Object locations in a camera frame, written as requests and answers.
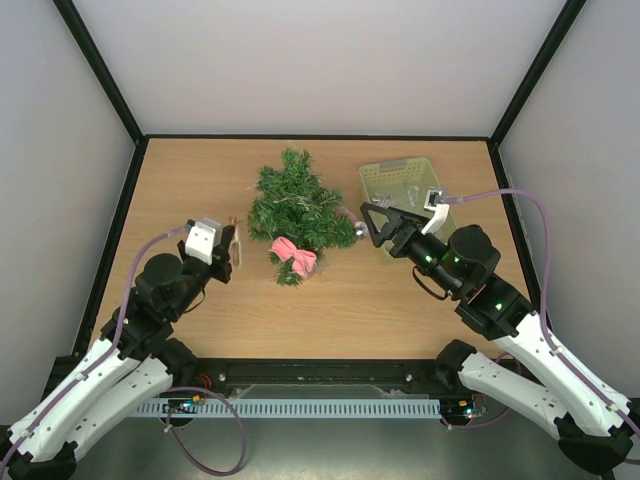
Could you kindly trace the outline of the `pink paper triangle ornament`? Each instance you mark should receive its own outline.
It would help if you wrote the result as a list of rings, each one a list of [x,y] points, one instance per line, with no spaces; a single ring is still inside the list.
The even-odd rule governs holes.
[[[355,223],[358,221],[357,216],[356,216],[353,212],[351,212],[350,210],[348,210],[346,207],[340,207],[340,208],[338,209],[338,213],[339,213],[340,215],[342,215],[342,216],[344,216],[344,217],[348,218],[348,219],[349,219],[349,221],[350,221],[351,223],[353,223],[353,224],[355,224]]]

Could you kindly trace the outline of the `small green christmas tree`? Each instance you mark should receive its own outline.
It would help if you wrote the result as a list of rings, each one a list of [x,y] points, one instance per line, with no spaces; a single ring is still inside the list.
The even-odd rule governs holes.
[[[315,253],[317,262],[314,271],[326,250],[348,249],[355,245],[357,237],[354,224],[338,213],[340,207],[346,207],[344,201],[337,207],[316,207],[305,211],[293,203],[267,202],[260,193],[254,199],[247,216],[248,235],[251,240],[268,245],[268,257],[276,267],[275,281],[278,285],[298,286],[306,279],[293,272],[291,260],[282,262],[270,252],[277,237],[285,237],[296,247]]]

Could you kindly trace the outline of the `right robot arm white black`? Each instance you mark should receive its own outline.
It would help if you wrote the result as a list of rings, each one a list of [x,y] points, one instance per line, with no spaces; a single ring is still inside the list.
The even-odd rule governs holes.
[[[448,241],[442,225],[396,208],[365,202],[360,207],[372,243],[391,243],[394,258],[407,258],[416,279],[442,289],[472,331],[501,347],[530,373],[526,378],[473,346],[451,341],[436,357],[438,384],[486,394],[536,423],[562,453],[593,475],[627,462],[639,422],[639,403],[608,387],[552,334],[532,304],[495,268],[501,258],[478,225],[456,229]]]

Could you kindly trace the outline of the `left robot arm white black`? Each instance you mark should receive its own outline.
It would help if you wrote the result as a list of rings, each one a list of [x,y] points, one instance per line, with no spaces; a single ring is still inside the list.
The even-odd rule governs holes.
[[[1,475],[68,479],[91,447],[137,406],[165,392],[205,388],[198,360],[173,338],[173,325],[205,297],[207,284],[228,283],[233,225],[209,219],[175,229],[177,254],[134,257],[123,299],[76,366],[1,440]]]

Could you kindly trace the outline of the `light green plastic basket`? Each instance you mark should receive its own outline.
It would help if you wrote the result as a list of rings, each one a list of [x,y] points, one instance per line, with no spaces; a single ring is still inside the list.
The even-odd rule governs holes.
[[[364,202],[373,203],[372,198],[375,194],[392,193],[393,197],[401,202],[396,208],[424,216],[425,224],[430,219],[431,213],[425,212],[423,209],[425,197],[429,188],[439,187],[439,181],[431,162],[426,157],[364,165],[359,169],[359,174]],[[405,181],[416,182],[421,187],[420,200],[416,207],[409,204],[404,187]],[[446,253],[447,241],[455,229],[454,216],[449,213],[441,229],[433,234],[440,242],[441,247],[437,247],[435,241],[431,239],[428,246],[422,247],[422,255],[415,253],[404,262],[417,260],[423,271],[428,267],[436,267],[441,263],[441,258]]]

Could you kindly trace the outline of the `clear led string lights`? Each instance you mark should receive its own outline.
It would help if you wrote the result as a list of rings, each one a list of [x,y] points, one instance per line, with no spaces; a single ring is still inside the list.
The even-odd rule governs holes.
[[[281,166],[262,166],[255,189],[272,204],[293,203],[305,211],[337,207],[344,197],[337,189],[326,187],[313,170],[313,158],[305,149],[287,147],[280,153]]]

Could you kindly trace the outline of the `pink bow ornament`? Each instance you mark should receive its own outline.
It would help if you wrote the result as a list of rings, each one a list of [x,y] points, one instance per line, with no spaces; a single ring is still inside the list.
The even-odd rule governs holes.
[[[315,269],[316,254],[296,247],[293,242],[285,237],[277,237],[271,245],[270,252],[274,253],[282,262],[291,260],[293,272],[303,279],[307,279]]]

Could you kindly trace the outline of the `silver star ornament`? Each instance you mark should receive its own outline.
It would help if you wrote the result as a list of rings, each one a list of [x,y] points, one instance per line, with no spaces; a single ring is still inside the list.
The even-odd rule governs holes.
[[[387,194],[375,194],[372,198],[372,202],[382,208],[392,208],[401,204],[400,201],[393,197],[392,193]]]

